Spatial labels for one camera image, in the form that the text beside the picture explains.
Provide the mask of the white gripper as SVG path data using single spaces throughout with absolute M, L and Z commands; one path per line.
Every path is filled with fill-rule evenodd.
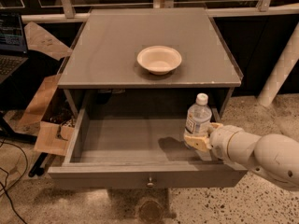
M 190 147 L 199 151 L 208 152 L 212 149 L 213 154 L 227 162 L 242 162 L 242 149 L 236 140 L 244 130 L 232 125 L 223 126 L 222 123 L 210 122 L 208 125 L 210 137 L 184 135 L 184 141 Z

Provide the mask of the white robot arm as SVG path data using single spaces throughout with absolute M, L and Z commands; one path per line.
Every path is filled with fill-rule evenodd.
M 186 124 L 188 147 L 211 151 L 227 163 L 236 163 L 257 176 L 289 191 L 299 190 L 299 143 L 288 136 L 260 136 L 233 125 L 211 122 Z

